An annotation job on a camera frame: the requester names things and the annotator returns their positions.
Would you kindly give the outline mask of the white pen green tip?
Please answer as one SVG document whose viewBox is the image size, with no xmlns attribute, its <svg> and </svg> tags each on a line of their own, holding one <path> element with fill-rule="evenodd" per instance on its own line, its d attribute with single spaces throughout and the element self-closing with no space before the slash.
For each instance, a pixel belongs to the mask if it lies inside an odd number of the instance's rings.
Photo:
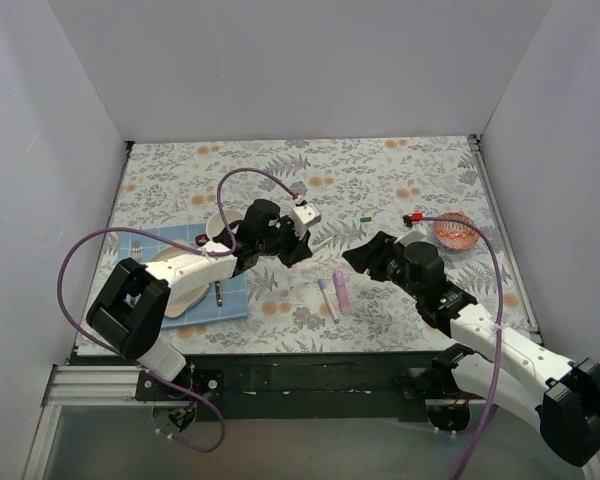
<svg viewBox="0 0 600 480">
<path fill-rule="evenodd" d="M 314 244 L 314 245 L 312 246 L 312 251 L 315 253 L 315 252 L 318 252 L 319 250 L 321 250 L 321 249 L 325 248 L 326 246 L 328 246 L 328 245 L 330 244 L 330 242 L 331 242 L 331 241 L 332 241 L 334 238 L 335 238 L 334 236 L 331 236 L 331 237 L 328 237 L 328 238 L 326 238 L 325 240 L 323 240 L 323 241 L 322 241 L 322 242 L 320 242 L 320 243 Z"/>
</svg>

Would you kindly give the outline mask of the white pen blue tip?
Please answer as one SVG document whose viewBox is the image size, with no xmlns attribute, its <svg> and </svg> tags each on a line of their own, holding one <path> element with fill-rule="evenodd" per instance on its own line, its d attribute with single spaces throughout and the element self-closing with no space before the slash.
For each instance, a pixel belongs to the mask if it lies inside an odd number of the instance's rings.
<svg viewBox="0 0 600 480">
<path fill-rule="evenodd" d="M 332 303 L 331 299 L 329 298 L 329 295 L 328 295 L 328 293 L 327 293 L 327 288 L 326 288 L 326 290 L 324 290 L 324 291 L 320 290 L 320 292 L 321 292 L 321 294 L 322 294 L 322 297 L 323 297 L 323 299 L 324 299 L 324 302 L 325 302 L 325 304 L 326 304 L 326 306 L 327 306 L 327 310 L 328 310 L 328 312 L 329 312 L 329 314 L 330 314 L 330 316 L 331 316 L 331 318 L 332 318 L 333 322 L 334 322 L 335 324 L 338 324 L 338 323 L 339 323 L 339 321 L 340 321 L 340 319 L 339 319 L 339 316 L 338 316 L 338 314 L 337 314 L 337 311 L 336 311 L 336 309 L 335 309 L 335 307 L 334 307 L 334 305 L 333 305 L 333 303 Z"/>
</svg>

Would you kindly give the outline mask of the pink highlighter pen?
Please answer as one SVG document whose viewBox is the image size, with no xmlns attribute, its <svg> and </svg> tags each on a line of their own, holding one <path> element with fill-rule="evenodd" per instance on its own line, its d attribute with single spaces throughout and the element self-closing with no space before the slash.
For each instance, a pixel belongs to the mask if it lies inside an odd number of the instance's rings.
<svg viewBox="0 0 600 480">
<path fill-rule="evenodd" d="M 351 310 L 351 305 L 343 273 L 339 270 L 334 271 L 333 281 L 340 310 L 343 314 L 348 314 Z"/>
</svg>

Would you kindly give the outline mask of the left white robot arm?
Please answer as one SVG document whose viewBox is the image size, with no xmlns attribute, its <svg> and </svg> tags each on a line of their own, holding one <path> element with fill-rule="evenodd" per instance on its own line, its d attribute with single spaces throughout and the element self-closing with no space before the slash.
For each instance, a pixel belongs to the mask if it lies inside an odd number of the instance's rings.
<svg viewBox="0 0 600 480">
<path fill-rule="evenodd" d="M 238 221 L 230 222 L 224 211 L 219 216 L 222 229 L 200 250 L 175 243 L 180 253 L 168 259 L 120 261 L 86 315 L 116 353 L 158 377 L 158 387 L 173 400 L 191 392 L 193 377 L 184 355 L 161 333 L 167 310 L 202 287 L 246 272 L 262 257 L 276 257 L 288 268 L 311 258 L 310 227 L 321 220 L 306 201 L 282 215 L 264 199 Z"/>
</svg>

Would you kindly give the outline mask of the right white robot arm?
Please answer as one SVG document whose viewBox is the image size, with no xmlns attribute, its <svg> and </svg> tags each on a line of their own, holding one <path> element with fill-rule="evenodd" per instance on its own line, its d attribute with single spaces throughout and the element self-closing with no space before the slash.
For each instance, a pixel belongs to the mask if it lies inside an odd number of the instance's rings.
<svg viewBox="0 0 600 480">
<path fill-rule="evenodd" d="M 454 340 L 446 359 L 432 366 L 440 395 L 491 397 L 535 428 L 570 465 L 582 467 L 600 451 L 598 362 L 576 362 L 497 325 L 447 277 L 436 247 L 419 234 L 395 238 L 379 232 L 343 257 L 357 273 L 400 287 L 415 299 L 426 324 Z"/>
</svg>

